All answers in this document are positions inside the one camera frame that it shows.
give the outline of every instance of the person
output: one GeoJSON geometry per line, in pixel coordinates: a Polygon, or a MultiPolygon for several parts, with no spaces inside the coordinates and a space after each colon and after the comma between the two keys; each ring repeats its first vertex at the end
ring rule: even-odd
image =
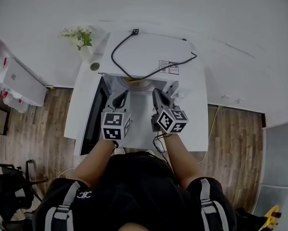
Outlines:
{"type": "Polygon", "coordinates": [[[235,231],[235,213],[220,183],[201,173],[178,134],[164,141],[171,167],[148,152],[111,156],[114,142],[98,141],[70,179],[50,184],[33,229],[235,231]],[[64,205],[75,184],[78,190],[64,205]]]}

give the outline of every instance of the power cord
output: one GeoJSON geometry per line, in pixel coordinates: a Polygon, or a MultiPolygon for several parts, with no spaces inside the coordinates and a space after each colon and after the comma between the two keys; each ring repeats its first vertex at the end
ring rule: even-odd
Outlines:
{"type": "Polygon", "coordinates": [[[69,170],[72,170],[72,169],[75,169],[75,167],[66,169],[65,171],[63,171],[62,173],[60,173],[60,174],[58,175],[58,178],[60,178],[60,176],[61,176],[62,174],[64,174],[65,172],[67,172],[67,171],[69,171],[69,170]]]}
{"type": "MultiPolygon", "coordinates": [[[[223,107],[227,107],[227,106],[229,106],[229,105],[233,105],[233,104],[237,104],[237,103],[239,103],[239,100],[236,100],[234,103],[229,103],[229,104],[226,104],[226,105],[219,105],[219,106],[218,106],[218,109],[217,109],[217,111],[216,111],[216,113],[215,113],[215,116],[214,116],[214,118],[213,118],[212,125],[211,125],[211,128],[210,128],[210,132],[209,132],[209,136],[208,136],[208,144],[209,144],[209,139],[210,139],[210,135],[211,135],[211,132],[212,132],[213,124],[215,123],[215,120],[216,120],[216,116],[217,116],[218,111],[219,111],[221,108],[223,108],[223,107]]],[[[202,160],[199,161],[198,164],[200,164],[201,162],[204,161],[204,159],[205,159],[205,157],[206,157],[207,151],[205,151],[205,154],[204,154],[202,160]]]]}
{"type": "MultiPolygon", "coordinates": [[[[218,113],[218,111],[219,111],[222,107],[223,107],[223,106],[220,106],[220,105],[218,106],[218,109],[217,109],[217,111],[216,111],[216,113],[215,113],[215,117],[213,118],[212,125],[211,125],[210,132],[209,132],[209,136],[208,136],[208,143],[209,143],[210,135],[211,135],[211,132],[212,132],[213,124],[215,123],[215,120],[216,120],[216,117],[217,117],[217,113],[218,113]]],[[[201,162],[204,161],[207,151],[205,151],[205,154],[204,154],[202,160],[199,161],[198,164],[200,164],[201,162]]]]}
{"type": "Polygon", "coordinates": [[[176,65],[185,64],[185,63],[187,63],[187,62],[189,62],[189,61],[191,61],[191,60],[193,60],[193,59],[195,59],[195,58],[197,57],[196,54],[194,54],[194,53],[191,52],[191,54],[193,54],[194,57],[191,57],[191,58],[189,58],[188,60],[186,60],[186,61],[184,61],[184,62],[175,63],[175,64],[170,64],[170,65],[168,65],[168,66],[165,66],[165,67],[163,67],[163,68],[161,68],[161,69],[156,70],[155,72],[153,72],[153,73],[151,73],[151,74],[149,74],[149,75],[147,75],[147,76],[145,76],[145,77],[141,77],[141,78],[132,77],[130,74],[128,74],[128,73],[114,60],[114,53],[115,53],[115,51],[116,51],[125,41],[127,41],[127,40],[128,40],[129,38],[131,38],[132,36],[135,36],[135,35],[138,35],[138,34],[139,34],[139,29],[134,29],[134,30],[132,31],[132,33],[131,33],[128,37],[126,37],[121,43],[119,43],[119,44],[115,47],[115,49],[112,51],[112,54],[111,54],[111,59],[112,59],[112,61],[114,62],[114,64],[115,64],[117,67],[119,67],[119,68],[121,69],[121,71],[123,71],[123,72],[125,73],[125,75],[127,75],[130,79],[132,79],[131,81],[146,79],[146,78],[148,78],[148,77],[150,77],[150,76],[152,76],[152,75],[154,75],[154,74],[156,74],[156,73],[158,73],[158,72],[160,72],[160,71],[162,71],[162,70],[164,70],[164,69],[166,69],[166,68],[169,68],[169,67],[172,67],[172,66],[176,66],[176,65]]]}

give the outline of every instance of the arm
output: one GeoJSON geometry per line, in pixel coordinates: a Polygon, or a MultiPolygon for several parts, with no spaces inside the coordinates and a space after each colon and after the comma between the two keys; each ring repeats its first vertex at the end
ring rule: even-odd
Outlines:
{"type": "Polygon", "coordinates": [[[196,178],[202,177],[195,158],[187,151],[178,134],[166,135],[164,142],[167,147],[173,172],[181,187],[187,189],[196,178]]]}
{"type": "Polygon", "coordinates": [[[99,140],[92,151],[76,167],[71,179],[80,180],[89,187],[95,185],[105,171],[113,148],[112,141],[99,140]]]}

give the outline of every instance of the black cable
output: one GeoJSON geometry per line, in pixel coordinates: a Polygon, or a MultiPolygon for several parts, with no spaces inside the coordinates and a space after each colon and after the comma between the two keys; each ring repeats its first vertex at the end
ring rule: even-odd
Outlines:
{"type": "Polygon", "coordinates": [[[194,54],[194,53],[191,52],[191,54],[193,54],[194,57],[191,57],[191,58],[189,58],[188,60],[186,60],[186,61],[184,61],[184,62],[175,63],[175,64],[171,64],[171,65],[165,66],[165,67],[163,67],[163,68],[161,68],[161,69],[158,69],[158,70],[156,70],[155,72],[153,72],[153,73],[151,73],[151,74],[149,74],[149,75],[147,75],[147,76],[141,77],[141,78],[132,77],[130,74],[128,74],[128,73],[114,60],[114,57],[113,57],[113,56],[114,56],[115,51],[116,51],[126,40],[128,40],[130,37],[132,37],[132,36],[134,36],[134,35],[138,35],[138,34],[139,34],[139,29],[134,29],[134,30],[132,31],[132,33],[131,33],[128,37],[126,37],[121,43],[119,43],[119,44],[115,47],[115,49],[112,51],[112,54],[111,54],[111,59],[112,59],[112,61],[114,62],[114,64],[115,64],[117,67],[119,67],[119,68],[121,69],[121,71],[123,71],[123,72],[125,73],[125,75],[127,75],[129,78],[131,78],[132,81],[146,79],[146,78],[148,78],[148,77],[150,77],[150,76],[152,76],[152,75],[154,75],[154,74],[156,74],[156,73],[158,73],[158,72],[160,72],[160,71],[162,71],[162,70],[164,70],[164,69],[166,69],[166,68],[168,68],[168,67],[185,64],[185,63],[187,63],[187,62],[189,62],[189,61],[191,61],[191,60],[193,60],[193,59],[195,59],[195,58],[197,57],[196,54],[194,54]]]}
{"type": "Polygon", "coordinates": [[[169,137],[169,136],[172,135],[172,133],[171,133],[171,134],[169,134],[168,136],[165,136],[166,134],[167,134],[167,133],[163,133],[163,134],[160,134],[160,135],[159,135],[159,132],[157,132],[157,136],[155,136],[154,139],[153,139],[153,145],[154,145],[154,147],[156,148],[156,150],[160,153],[160,155],[164,158],[164,160],[166,161],[167,165],[171,168],[169,162],[167,161],[167,159],[166,159],[165,156],[163,155],[163,154],[165,153],[165,149],[164,149],[163,143],[162,143],[161,140],[160,140],[161,138],[166,138],[166,137],[169,137]],[[159,141],[159,142],[161,143],[163,151],[161,151],[160,148],[159,148],[158,146],[156,146],[155,141],[159,141]]]}
{"type": "Polygon", "coordinates": [[[113,109],[110,105],[108,105],[106,108],[111,108],[113,111],[115,111],[115,109],[113,109]]]}

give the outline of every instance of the backpack strap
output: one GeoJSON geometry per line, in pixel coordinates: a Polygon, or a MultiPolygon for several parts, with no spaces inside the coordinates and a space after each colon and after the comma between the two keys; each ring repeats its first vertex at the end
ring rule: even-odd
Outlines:
{"type": "Polygon", "coordinates": [[[52,207],[48,210],[44,225],[45,231],[52,230],[52,223],[56,220],[62,220],[66,222],[67,231],[73,231],[73,216],[70,205],[77,195],[77,190],[80,188],[79,183],[76,181],[69,188],[62,205],[58,207],[52,207]]]}
{"type": "Polygon", "coordinates": [[[222,222],[223,231],[229,231],[226,214],[222,205],[217,201],[210,200],[210,183],[208,182],[207,179],[202,179],[201,183],[202,183],[202,191],[200,195],[201,206],[202,206],[201,214],[203,218],[205,231],[209,231],[209,225],[207,222],[206,215],[209,215],[211,213],[219,213],[219,216],[222,222]]]}

